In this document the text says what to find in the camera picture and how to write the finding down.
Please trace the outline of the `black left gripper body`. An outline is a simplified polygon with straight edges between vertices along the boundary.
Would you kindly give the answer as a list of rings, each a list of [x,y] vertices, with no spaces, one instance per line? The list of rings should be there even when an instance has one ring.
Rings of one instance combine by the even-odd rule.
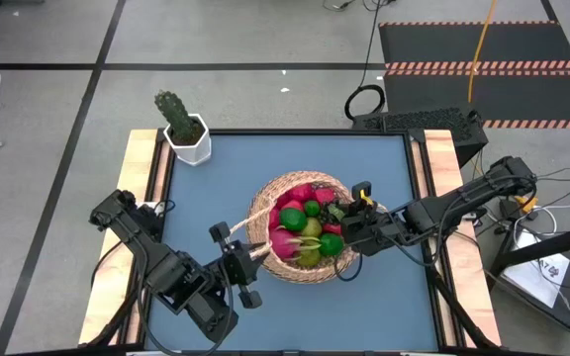
[[[239,240],[219,242],[222,257],[217,263],[219,283],[226,287],[238,286],[242,293],[250,292],[250,284],[256,280],[258,265],[252,260],[251,252],[258,247],[254,243],[243,243]]]

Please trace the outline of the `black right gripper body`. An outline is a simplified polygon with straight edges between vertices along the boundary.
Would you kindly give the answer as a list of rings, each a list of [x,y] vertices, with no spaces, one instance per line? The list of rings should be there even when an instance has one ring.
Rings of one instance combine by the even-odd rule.
[[[407,233],[404,223],[391,213],[372,210],[346,216],[340,225],[345,243],[366,237],[372,238],[368,246],[369,256],[399,244]]]

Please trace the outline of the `large glossy green fruit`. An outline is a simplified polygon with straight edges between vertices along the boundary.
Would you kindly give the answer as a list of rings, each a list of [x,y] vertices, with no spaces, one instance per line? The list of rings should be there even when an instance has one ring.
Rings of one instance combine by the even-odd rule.
[[[344,249],[344,243],[340,235],[324,233],[320,238],[319,252],[323,256],[337,256]]]

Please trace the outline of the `woven wicker basket with handles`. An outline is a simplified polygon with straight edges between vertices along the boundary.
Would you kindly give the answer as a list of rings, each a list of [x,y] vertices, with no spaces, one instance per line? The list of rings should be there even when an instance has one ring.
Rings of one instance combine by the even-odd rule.
[[[350,204],[353,199],[351,191],[331,175],[317,171],[294,171],[280,175],[266,185],[264,185],[253,197],[247,218],[231,228],[236,231],[244,228],[246,237],[251,243],[265,242],[269,247],[269,252],[260,255],[263,259],[262,266],[275,277],[299,284],[319,284],[335,277],[339,277],[350,267],[356,259],[356,253],[350,249],[343,249],[337,256],[323,256],[321,262],[313,268],[304,268],[296,263],[295,258],[281,260],[271,249],[269,239],[268,217],[275,207],[276,199],[301,184],[311,183],[314,189],[331,188],[335,192],[335,200],[342,204]],[[317,217],[322,225],[332,223],[325,210],[326,205],[321,205],[322,209]]]

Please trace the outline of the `yellow-green pear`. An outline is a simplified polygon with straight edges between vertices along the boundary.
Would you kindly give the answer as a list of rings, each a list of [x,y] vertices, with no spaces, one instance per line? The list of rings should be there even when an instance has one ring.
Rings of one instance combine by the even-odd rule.
[[[300,231],[304,237],[319,237],[323,233],[323,226],[316,218],[307,218],[306,226]]]

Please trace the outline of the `pink dragon fruit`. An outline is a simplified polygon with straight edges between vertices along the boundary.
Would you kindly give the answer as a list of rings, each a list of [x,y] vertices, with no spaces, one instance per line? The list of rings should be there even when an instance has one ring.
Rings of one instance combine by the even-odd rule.
[[[314,236],[297,236],[284,228],[276,228],[269,232],[271,249],[281,260],[292,259],[297,253],[317,250],[321,246],[320,239]]]

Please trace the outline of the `white hexagonal plant pot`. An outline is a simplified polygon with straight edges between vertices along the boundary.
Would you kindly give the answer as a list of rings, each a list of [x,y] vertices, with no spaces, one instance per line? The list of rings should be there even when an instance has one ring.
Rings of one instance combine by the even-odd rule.
[[[171,126],[163,130],[163,134],[176,157],[184,163],[197,166],[210,159],[212,155],[212,141],[210,131],[200,114],[190,114],[190,118],[200,123],[204,130],[200,138],[193,145],[176,145],[171,139]]]

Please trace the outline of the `light wooden side board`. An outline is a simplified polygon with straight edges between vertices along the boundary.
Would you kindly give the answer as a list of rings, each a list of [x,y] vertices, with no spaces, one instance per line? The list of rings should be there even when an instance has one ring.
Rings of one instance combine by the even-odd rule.
[[[144,201],[157,130],[132,130],[124,153],[117,188],[133,193]],[[119,309],[127,296],[133,254],[120,244],[101,263],[95,273],[90,299],[78,343],[95,338]]]
[[[442,196],[463,184],[450,131],[425,131],[434,193]],[[490,291],[471,222],[462,222],[445,246],[458,302],[485,336],[501,345]]]

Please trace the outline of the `green artificial cactus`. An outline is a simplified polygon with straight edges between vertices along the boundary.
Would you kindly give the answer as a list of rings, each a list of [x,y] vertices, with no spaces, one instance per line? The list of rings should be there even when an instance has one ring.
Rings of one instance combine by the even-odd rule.
[[[204,131],[201,123],[187,112],[182,100],[173,92],[159,91],[154,104],[170,125],[169,136],[175,145],[194,145]]]

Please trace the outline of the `white paper sheet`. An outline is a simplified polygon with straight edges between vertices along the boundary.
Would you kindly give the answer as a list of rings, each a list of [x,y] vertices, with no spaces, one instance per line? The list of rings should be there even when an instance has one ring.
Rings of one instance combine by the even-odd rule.
[[[562,254],[553,254],[507,267],[503,277],[547,307],[553,308],[569,263],[570,260]]]

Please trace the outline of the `black stand bar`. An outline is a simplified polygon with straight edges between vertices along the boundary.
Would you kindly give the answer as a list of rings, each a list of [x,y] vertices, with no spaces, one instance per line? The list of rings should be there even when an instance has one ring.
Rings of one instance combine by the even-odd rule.
[[[559,234],[555,237],[542,240],[527,247],[517,247],[515,245],[515,232],[509,232],[499,253],[495,257],[490,273],[499,276],[507,267],[522,264],[553,254],[570,251],[570,231]]]

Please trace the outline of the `black hazard-striped floor mat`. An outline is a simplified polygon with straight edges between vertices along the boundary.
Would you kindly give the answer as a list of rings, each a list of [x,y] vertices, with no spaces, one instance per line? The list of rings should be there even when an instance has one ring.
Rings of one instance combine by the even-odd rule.
[[[394,112],[475,110],[490,129],[570,129],[570,44],[555,21],[380,25]]]

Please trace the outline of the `black table frame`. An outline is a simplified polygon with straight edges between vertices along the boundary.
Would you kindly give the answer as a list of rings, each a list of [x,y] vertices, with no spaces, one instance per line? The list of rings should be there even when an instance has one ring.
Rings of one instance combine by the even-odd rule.
[[[174,208],[163,240],[201,263],[221,254],[209,228],[234,227],[247,215],[255,193],[291,171],[330,174],[345,186],[372,185],[388,209],[416,195],[415,173],[400,134],[338,131],[224,131],[212,136],[211,158],[196,167],[176,162],[169,182]],[[437,332],[422,251],[391,248],[354,263],[341,279],[294,284],[265,270],[252,288],[258,309],[235,303],[237,325],[226,351],[433,351]]]

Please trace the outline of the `black frame strut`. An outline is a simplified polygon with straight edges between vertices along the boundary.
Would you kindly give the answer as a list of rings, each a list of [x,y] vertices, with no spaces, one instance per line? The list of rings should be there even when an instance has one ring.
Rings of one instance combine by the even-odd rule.
[[[443,296],[451,309],[451,313],[458,319],[461,326],[465,329],[470,339],[477,348],[498,349],[498,346],[487,338],[481,329],[474,323],[470,315],[463,308],[460,302],[454,297],[452,292],[447,288],[442,276],[434,267],[427,267],[427,271],[433,276],[433,282],[437,291]]]
[[[125,319],[131,314],[133,305],[136,303],[138,292],[132,290],[121,303],[109,322],[102,328],[91,341],[80,344],[80,347],[108,346],[113,336],[119,330]]]

